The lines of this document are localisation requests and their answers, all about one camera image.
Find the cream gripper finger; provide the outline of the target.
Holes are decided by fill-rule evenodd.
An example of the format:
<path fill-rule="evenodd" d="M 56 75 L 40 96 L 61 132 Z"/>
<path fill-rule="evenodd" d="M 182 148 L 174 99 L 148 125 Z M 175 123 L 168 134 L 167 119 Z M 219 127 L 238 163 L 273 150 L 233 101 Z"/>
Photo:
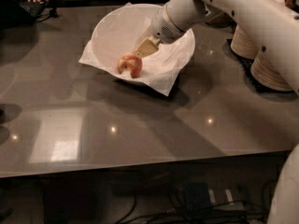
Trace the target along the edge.
<path fill-rule="evenodd" d="M 159 45 L 160 40 L 153 36 L 141 38 L 136 42 L 133 54 L 140 59 L 148 57 L 159 49 Z"/>
<path fill-rule="evenodd" d="M 150 28 L 145 29 L 137 38 L 134 50 L 151 50 L 152 34 Z"/>

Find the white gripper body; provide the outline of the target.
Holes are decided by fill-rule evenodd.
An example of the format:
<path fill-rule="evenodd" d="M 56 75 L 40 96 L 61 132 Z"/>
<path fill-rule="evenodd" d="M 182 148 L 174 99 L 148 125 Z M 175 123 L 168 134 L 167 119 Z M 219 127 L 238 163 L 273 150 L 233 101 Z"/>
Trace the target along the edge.
<path fill-rule="evenodd" d="M 184 36 L 167 14 L 166 7 L 160 7 L 151 19 L 149 32 L 163 44 L 172 44 Z"/>

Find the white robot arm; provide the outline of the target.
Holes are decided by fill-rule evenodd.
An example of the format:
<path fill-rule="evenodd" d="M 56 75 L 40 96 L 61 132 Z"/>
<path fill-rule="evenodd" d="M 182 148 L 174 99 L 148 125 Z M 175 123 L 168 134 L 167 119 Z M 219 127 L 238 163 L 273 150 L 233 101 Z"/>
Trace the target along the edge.
<path fill-rule="evenodd" d="M 229 15 L 276 67 L 293 91 L 299 91 L 298 14 L 274 0 L 170 0 L 151 19 L 133 53 L 147 57 L 161 44 L 180 39 L 194 24 Z M 267 224 L 299 224 L 299 147 L 281 170 Z"/>

